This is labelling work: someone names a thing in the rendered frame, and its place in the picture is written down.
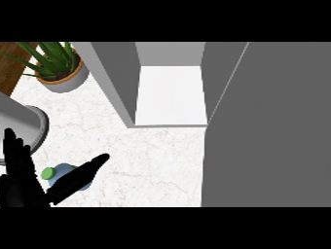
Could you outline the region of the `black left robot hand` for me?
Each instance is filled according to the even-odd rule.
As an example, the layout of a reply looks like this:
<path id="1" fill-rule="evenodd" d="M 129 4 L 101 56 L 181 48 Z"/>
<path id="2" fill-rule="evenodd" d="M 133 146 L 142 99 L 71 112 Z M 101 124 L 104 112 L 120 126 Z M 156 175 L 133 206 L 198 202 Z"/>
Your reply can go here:
<path id="1" fill-rule="evenodd" d="M 60 204 L 94 180 L 97 172 L 110 160 L 102 154 L 69 172 L 43 191 L 38 181 L 30 145 L 8 127 L 4 138 L 7 173 L 0 175 L 0 207 L 49 207 Z"/>

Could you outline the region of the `blue water bottle green cap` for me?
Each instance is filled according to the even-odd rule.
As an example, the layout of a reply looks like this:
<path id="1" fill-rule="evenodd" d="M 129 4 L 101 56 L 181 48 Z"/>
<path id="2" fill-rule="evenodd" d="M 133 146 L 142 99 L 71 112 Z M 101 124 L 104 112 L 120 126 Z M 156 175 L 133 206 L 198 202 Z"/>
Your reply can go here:
<path id="1" fill-rule="evenodd" d="M 60 163 L 55 167 L 45 167 L 40 173 L 40 177 L 43 180 L 48 181 L 49 189 L 52 189 L 52 187 L 55 186 L 55 183 L 60 180 L 60 178 L 66 176 L 77 168 L 79 168 L 77 166 L 70 165 L 67 163 Z M 82 176 L 86 177 L 85 179 L 89 179 L 89 177 L 91 179 L 94 179 L 95 177 L 95 174 L 94 176 L 91 176 L 92 170 L 80 170 L 80 174 Z M 89 182 L 86 181 L 86 185 L 80 188 L 80 191 L 85 191 L 91 187 L 91 184 L 92 180 Z"/>

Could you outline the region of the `grey open cabinet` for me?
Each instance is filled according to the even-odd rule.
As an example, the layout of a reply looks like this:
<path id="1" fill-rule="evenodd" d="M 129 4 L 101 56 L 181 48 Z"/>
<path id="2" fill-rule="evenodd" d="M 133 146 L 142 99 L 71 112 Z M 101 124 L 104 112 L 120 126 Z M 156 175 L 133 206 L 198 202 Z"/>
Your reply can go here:
<path id="1" fill-rule="evenodd" d="M 128 127 L 206 127 L 247 42 L 76 42 Z"/>

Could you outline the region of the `dark grey cabinet door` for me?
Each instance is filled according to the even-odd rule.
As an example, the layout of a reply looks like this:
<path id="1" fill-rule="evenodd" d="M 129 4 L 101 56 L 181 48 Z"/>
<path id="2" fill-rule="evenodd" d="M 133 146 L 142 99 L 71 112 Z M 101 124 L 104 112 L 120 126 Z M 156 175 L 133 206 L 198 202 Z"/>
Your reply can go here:
<path id="1" fill-rule="evenodd" d="M 253 43 L 206 130 L 204 206 L 331 206 L 331 43 Z"/>

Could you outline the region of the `grey pot with brown rim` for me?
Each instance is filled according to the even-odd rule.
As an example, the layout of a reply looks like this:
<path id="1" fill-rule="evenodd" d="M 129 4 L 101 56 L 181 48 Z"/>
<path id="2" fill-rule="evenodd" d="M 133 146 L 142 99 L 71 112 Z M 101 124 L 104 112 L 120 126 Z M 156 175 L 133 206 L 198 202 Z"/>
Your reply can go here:
<path id="1" fill-rule="evenodd" d="M 76 71 L 67 78 L 54 82 L 45 81 L 43 79 L 38 80 L 42 82 L 43 86 L 52 92 L 66 93 L 76 90 L 82 86 L 83 82 L 86 81 L 88 75 L 89 75 L 89 70 L 86 68 L 83 61 L 80 61 Z"/>

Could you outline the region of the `green leafy plant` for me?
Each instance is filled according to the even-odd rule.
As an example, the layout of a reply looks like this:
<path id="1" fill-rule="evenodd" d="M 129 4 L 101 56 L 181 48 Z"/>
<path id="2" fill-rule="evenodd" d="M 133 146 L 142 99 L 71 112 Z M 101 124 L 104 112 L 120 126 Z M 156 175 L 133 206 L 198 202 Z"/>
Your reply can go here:
<path id="1" fill-rule="evenodd" d="M 57 82 L 69 79 L 80 71 L 83 60 L 70 42 L 66 45 L 61 45 L 60 42 L 39 42 L 42 53 L 29 42 L 18 42 L 17 45 L 36 59 L 36 64 L 8 53 L 0 52 L 0 55 L 30 68 L 35 72 L 32 76 L 39 80 Z"/>

